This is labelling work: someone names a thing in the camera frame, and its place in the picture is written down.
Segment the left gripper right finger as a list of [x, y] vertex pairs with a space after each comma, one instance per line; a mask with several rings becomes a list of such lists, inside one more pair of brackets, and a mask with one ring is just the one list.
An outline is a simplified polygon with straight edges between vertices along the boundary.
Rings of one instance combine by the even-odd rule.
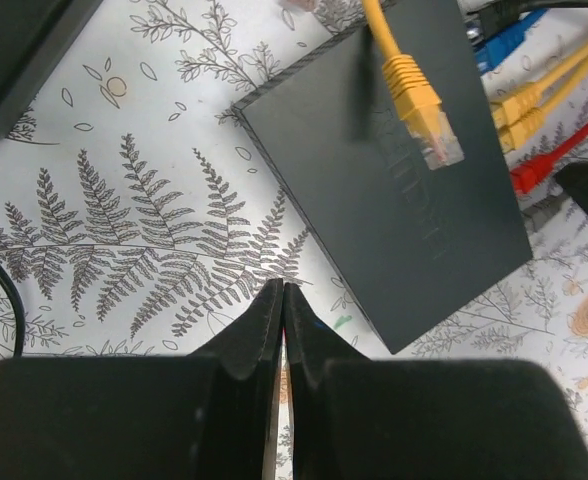
[[588, 479], [588, 448], [541, 366], [373, 360], [287, 285], [297, 479]]

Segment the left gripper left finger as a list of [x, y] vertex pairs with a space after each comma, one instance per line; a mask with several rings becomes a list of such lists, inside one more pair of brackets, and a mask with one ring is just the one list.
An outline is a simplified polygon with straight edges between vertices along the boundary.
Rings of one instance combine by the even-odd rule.
[[0, 362], [0, 479], [271, 479], [283, 284], [188, 355]]

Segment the black network switch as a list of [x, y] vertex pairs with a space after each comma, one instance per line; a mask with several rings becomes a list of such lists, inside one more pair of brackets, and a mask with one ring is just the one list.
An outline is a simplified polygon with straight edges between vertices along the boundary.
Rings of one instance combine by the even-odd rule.
[[235, 104], [352, 299], [399, 352], [532, 256], [454, 1], [386, 17], [443, 102], [462, 161], [431, 169], [356, 22]]

